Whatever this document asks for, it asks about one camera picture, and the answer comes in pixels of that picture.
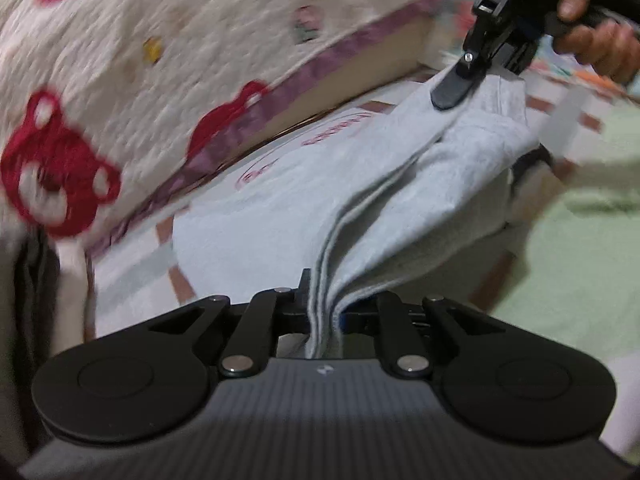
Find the person's right hand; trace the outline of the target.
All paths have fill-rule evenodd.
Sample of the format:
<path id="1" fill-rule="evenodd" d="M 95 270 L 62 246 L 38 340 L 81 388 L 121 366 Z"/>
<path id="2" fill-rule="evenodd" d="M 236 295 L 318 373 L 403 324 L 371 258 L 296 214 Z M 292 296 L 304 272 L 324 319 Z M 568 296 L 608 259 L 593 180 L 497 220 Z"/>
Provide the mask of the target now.
<path id="1" fill-rule="evenodd" d="M 560 0 L 558 17 L 574 23 L 588 4 L 589 0 Z M 630 84 L 639 71 L 639 40 L 628 24 L 606 21 L 597 28 L 579 25 L 554 38 L 552 46 L 556 54 L 573 55 L 580 65 L 588 65 L 599 76 L 622 86 Z"/>

